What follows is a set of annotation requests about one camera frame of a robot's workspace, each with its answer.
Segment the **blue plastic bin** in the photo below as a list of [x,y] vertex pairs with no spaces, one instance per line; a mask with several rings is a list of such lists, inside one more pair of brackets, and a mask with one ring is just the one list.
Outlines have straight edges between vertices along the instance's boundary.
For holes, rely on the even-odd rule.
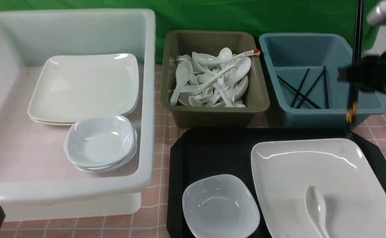
[[[346,104],[349,84],[337,81],[337,69],[352,62],[352,48],[341,36],[319,33],[268,33],[259,38],[271,82],[283,113],[285,127],[340,128],[346,125]],[[290,107],[295,93],[278,80],[277,75],[298,89],[306,70],[301,93],[305,95],[323,66],[327,69],[329,109],[325,109],[324,77],[322,76],[301,108]],[[359,92],[356,125],[373,114],[386,112],[386,100],[378,93]]]

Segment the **stacked bowls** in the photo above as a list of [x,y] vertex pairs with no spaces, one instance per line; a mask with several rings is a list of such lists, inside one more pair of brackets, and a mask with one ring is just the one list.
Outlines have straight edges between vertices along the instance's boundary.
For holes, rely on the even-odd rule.
[[71,126],[64,151],[68,160],[80,171],[108,172],[134,157],[137,131],[124,116],[86,119]]

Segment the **white plastic bin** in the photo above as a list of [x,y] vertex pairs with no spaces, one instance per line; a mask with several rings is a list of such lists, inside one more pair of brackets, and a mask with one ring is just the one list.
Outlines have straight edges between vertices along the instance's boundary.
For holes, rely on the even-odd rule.
[[[88,174],[63,152],[69,127],[31,121],[27,107],[52,56],[131,53],[140,93],[128,115],[139,133],[121,169]],[[0,13],[0,205],[7,221],[131,214],[151,181],[154,139],[155,14],[148,9]]]

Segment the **olive green bin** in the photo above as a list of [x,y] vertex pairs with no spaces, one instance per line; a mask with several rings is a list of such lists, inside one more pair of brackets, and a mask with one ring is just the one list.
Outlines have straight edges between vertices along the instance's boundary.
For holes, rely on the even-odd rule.
[[268,90],[258,56],[251,57],[249,88],[242,97],[246,107],[190,107],[169,104],[176,85],[176,57],[185,54],[191,56],[193,51],[218,56],[224,47],[230,48],[233,54],[239,54],[255,50],[256,44],[253,36],[246,32],[173,30],[167,33],[162,66],[161,104],[172,113],[178,127],[246,127],[254,115],[269,108]]

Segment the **black tray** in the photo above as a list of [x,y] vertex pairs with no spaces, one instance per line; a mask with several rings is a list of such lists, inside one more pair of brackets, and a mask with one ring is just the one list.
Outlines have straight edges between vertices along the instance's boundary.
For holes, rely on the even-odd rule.
[[[194,238],[184,219],[181,199],[185,188],[200,179],[220,174],[240,178],[259,204],[253,185],[250,154],[263,141],[345,138],[342,129],[196,128],[171,147],[167,230],[172,238]],[[362,150],[386,193],[386,160],[379,148],[356,134],[347,134]],[[250,238],[270,238],[261,222]]]

